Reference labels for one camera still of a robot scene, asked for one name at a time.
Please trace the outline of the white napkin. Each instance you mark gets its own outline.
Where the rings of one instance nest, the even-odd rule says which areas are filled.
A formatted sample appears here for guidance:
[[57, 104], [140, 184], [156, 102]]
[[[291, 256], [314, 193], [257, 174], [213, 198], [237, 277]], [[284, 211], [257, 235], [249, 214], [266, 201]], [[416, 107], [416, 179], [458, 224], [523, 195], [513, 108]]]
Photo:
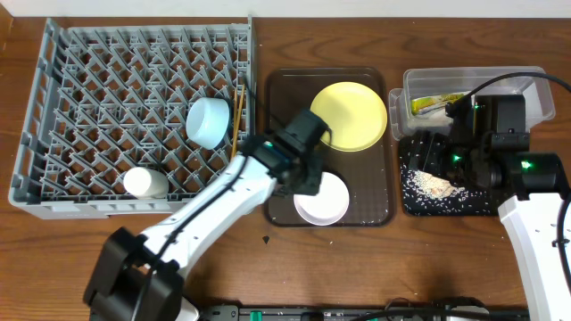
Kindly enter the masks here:
[[431, 126], [447, 126], [452, 122], [452, 118], [446, 115], [444, 107], [423, 109], [417, 118], [427, 121]]

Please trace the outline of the white bowl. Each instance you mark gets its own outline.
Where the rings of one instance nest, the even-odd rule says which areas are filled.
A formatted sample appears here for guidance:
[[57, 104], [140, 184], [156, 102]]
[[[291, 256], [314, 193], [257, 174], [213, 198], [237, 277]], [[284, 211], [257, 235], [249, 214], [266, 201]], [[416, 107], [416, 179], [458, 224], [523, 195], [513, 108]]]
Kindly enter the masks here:
[[314, 226], [329, 226], [340, 220], [350, 204], [350, 193], [337, 175], [323, 172], [316, 195], [296, 194], [294, 207], [298, 214]]

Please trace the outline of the green orange snack wrapper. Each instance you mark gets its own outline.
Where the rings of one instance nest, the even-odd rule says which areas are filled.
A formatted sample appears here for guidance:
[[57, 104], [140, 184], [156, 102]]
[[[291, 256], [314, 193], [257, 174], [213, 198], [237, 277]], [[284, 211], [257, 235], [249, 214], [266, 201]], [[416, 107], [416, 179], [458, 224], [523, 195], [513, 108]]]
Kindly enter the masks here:
[[458, 92], [416, 98], [410, 102], [410, 110], [415, 116], [428, 114], [444, 108], [448, 103], [456, 102], [466, 94], [467, 92]]

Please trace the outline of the yellow plate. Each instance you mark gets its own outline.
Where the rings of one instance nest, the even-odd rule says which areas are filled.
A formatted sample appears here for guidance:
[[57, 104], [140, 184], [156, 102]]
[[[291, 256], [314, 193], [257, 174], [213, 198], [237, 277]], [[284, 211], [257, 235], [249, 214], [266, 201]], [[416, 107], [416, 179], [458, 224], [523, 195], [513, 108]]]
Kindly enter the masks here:
[[338, 82], [322, 89], [310, 110], [327, 123], [321, 142], [340, 152], [360, 152], [385, 133], [388, 114], [377, 92], [356, 82]]

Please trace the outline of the light blue bowl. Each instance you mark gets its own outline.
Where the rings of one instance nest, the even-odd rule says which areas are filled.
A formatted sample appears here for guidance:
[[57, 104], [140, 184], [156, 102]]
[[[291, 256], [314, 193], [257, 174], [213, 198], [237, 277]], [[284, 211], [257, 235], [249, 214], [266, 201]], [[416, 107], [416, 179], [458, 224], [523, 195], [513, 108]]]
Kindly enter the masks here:
[[230, 109], [226, 100], [202, 97], [186, 116], [188, 138], [205, 149], [215, 149], [228, 131]]

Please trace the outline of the white cup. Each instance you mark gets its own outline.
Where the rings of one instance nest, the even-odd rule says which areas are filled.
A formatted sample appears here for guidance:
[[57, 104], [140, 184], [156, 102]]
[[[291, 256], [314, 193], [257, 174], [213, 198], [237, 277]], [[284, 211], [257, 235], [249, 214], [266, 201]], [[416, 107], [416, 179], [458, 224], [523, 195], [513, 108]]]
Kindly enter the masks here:
[[124, 188], [137, 199], [164, 198], [169, 191], [165, 175], [154, 169], [136, 167], [128, 170], [123, 178]]

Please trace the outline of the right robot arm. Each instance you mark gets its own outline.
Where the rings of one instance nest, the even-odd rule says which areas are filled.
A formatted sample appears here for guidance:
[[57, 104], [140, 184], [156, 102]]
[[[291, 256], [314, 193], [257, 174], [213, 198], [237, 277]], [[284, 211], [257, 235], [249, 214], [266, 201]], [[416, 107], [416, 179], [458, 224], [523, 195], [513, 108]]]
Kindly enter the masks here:
[[408, 169], [485, 190], [517, 258], [532, 320], [570, 318], [570, 184], [560, 157], [531, 152], [522, 95], [465, 95], [448, 134], [404, 139]]

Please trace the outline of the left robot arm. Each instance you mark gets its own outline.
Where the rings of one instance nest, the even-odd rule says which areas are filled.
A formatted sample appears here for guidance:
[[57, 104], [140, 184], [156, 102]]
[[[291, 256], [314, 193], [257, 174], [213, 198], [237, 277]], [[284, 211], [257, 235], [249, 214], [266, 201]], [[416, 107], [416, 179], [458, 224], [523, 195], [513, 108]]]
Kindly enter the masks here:
[[323, 158], [317, 147], [332, 129], [303, 110], [285, 127], [250, 136], [223, 172], [189, 203], [133, 235], [121, 227], [103, 244], [83, 295], [102, 320], [196, 320], [186, 277], [238, 219], [273, 194], [315, 195]]

